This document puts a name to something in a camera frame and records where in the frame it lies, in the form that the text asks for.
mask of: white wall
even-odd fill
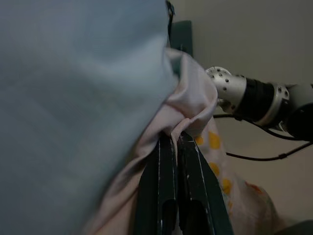
[[[176,20],[192,21],[194,57],[204,68],[222,66],[261,81],[313,83],[313,1],[171,2]],[[226,150],[238,154],[271,157],[301,144],[234,120],[218,125]],[[231,161],[238,174],[267,190],[290,223],[313,219],[312,147],[276,162]]]

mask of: yellow polka dot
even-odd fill
[[[231,190],[231,182],[228,179],[223,179],[223,192],[226,194],[230,194],[230,190]]]
[[[201,136],[195,137],[195,141],[197,145],[203,144],[203,138]]]
[[[217,166],[217,164],[215,164],[215,163],[209,163],[209,166],[210,166],[211,170],[214,172],[214,174],[215,174],[216,176],[218,176],[218,175],[220,174],[220,169],[219,169],[219,167]]]
[[[231,209],[233,207],[233,203],[231,201],[228,202],[228,207]]]
[[[219,149],[221,146],[220,137],[209,131],[210,147],[213,149]]]

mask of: crumpled cloth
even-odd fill
[[[264,189],[239,178],[229,167],[228,156],[212,118],[217,102],[214,84],[204,69],[187,54],[175,50],[168,50],[167,53],[179,84],[145,129],[124,169],[112,180],[90,234],[132,234],[138,184],[145,158],[154,149],[161,132],[171,136],[177,152],[177,140],[182,131],[195,138],[215,173],[234,233],[273,234],[284,225],[270,197]],[[181,234],[181,231],[177,229],[176,234]]]

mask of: wire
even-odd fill
[[[218,114],[218,115],[214,115],[213,117],[214,118],[226,118],[226,117],[227,118],[231,118],[232,117],[232,118],[235,118],[236,120],[239,120],[239,121],[244,120],[244,119],[239,118],[239,117],[237,117],[235,115],[232,115],[232,114]],[[297,138],[279,135],[279,134],[277,134],[277,133],[275,133],[275,132],[273,132],[273,131],[271,131],[269,129],[263,128],[263,127],[255,124],[255,123],[253,123],[251,121],[248,121],[248,120],[245,120],[245,121],[247,121],[248,123],[251,123],[251,124],[253,124],[253,125],[255,125],[255,126],[259,127],[259,128],[261,128],[262,130],[264,130],[268,134],[273,135],[275,137],[278,137],[278,138],[281,138],[281,139],[284,139],[284,140],[289,140],[289,141],[299,141],[299,139],[297,139]],[[244,160],[268,162],[268,161],[275,161],[275,160],[284,159],[284,158],[290,156],[291,154],[299,152],[300,150],[302,150],[302,149],[304,149],[306,147],[309,147],[311,145],[313,145],[313,142],[308,142],[308,143],[303,144],[303,145],[301,145],[301,146],[299,146],[299,147],[297,147],[297,148],[295,148],[295,149],[293,149],[293,150],[291,150],[291,151],[289,151],[287,153],[281,153],[277,157],[273,157],[273,158],[252,158],[252,157],[245,157],[245,156],[242,156],[242,155],[237,155],[237,154],[228,153],[228,152],[226,152],[226,154],[231,156],[231,157],[244,159]]]

